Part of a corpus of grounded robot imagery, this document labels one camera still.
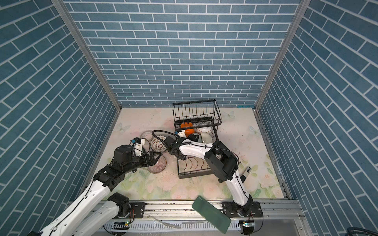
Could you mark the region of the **orange plastic bowl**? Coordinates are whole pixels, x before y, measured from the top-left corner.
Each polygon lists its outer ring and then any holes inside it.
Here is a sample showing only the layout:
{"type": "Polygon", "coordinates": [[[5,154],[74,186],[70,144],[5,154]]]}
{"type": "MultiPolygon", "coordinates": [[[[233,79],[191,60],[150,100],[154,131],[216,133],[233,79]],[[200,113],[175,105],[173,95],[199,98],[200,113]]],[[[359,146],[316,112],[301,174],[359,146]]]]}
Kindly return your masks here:
{"type": "Polygon", "coordinates": [[[183,122],[180,125],[180,129],[183,130],[185,136],[188,137],[195,133],[194,125],[191,122],[183,122]]]}

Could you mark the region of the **cream bowl striped outside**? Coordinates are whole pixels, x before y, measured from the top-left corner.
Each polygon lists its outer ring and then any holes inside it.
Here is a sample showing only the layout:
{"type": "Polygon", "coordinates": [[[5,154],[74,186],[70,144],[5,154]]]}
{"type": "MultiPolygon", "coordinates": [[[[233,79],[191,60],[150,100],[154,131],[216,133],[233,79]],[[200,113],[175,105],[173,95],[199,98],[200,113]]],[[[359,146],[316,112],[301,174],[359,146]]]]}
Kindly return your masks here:
{"type": "Polygon", "coordinates": [[[201,133],[202,143],[203,144],[212,144],[212,136],[209,133],[203,132],[201,133]]]}

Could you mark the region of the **white bowl orange diamonds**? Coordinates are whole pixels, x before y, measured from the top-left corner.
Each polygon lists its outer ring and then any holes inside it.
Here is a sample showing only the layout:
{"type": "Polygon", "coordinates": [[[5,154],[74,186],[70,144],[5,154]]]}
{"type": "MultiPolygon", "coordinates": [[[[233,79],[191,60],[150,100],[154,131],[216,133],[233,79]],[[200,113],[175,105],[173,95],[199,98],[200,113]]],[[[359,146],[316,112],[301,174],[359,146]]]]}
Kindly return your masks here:
{"type": "Polygon", "coordinates": [[[200,127],[196,129],[196,133],[202,134],[202,133],[207,133],[209,135],[212,134],[212,127],[200,127]]]}

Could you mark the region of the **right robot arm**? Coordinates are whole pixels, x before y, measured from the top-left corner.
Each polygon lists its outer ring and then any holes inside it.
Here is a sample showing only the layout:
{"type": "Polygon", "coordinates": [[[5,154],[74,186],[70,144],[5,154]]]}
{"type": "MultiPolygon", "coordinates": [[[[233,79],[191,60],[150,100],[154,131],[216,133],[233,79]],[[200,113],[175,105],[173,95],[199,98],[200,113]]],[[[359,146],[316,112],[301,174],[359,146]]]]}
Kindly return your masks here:
{"type": "Polygon", "coordinates": [[[203,144],[183,137],[167,137],[163,143],[169,153],[178,159],[185,160],[187,156],[193,156],[205,160],[218,180],[226,183],[234,203],[241,209],[251,207],[253,199],[247,193],[238,172],[239,159],[221,141],[203,144]]]}

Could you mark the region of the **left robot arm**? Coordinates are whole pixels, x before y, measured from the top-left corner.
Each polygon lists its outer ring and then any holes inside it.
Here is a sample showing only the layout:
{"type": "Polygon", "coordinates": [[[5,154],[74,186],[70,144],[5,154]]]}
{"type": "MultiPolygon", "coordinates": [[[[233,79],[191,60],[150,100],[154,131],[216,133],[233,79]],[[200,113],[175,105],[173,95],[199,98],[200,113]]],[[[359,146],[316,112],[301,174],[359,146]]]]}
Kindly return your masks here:
{"type": "Polygon", "coordinates": [[[109,220],[120,217],[134,218],[128,197],[111,191],[125,179],[125,175],[138,168],[153,166],[161,153],[146,153],[142,144],[122,145],[100,169],[84,192],[54,221],[31,236],[91,236],[109,220]]]}

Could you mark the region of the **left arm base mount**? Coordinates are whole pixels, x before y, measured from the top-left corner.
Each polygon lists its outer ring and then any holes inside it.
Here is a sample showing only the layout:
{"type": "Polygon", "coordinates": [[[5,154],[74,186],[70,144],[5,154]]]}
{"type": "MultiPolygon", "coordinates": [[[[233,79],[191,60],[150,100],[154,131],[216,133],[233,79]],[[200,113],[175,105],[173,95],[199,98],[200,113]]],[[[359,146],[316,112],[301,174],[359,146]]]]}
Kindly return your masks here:
{"type": "Polygon", "coordinates": [[[108,199],[114,202],[118,207],[116,210],[116,218],[143,218],[146,203],[145,202],[130,202],[130,199],[120,193],[114,193],[108,199]]]}

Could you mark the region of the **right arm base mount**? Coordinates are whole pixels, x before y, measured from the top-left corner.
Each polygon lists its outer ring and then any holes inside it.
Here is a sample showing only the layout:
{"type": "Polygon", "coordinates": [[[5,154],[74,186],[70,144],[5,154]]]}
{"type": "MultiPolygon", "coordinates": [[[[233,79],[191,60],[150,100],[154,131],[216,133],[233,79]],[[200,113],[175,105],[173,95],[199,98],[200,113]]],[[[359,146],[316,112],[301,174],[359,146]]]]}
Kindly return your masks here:
{"type": "Polygon", "coordinates": [[[221,203],[222,212],[229,218],[246,217],[259,218],[263,217],[263,212],[260,202],[250,202],[246,206],[241,206],[233,201],[226,201],[221,203]]]}

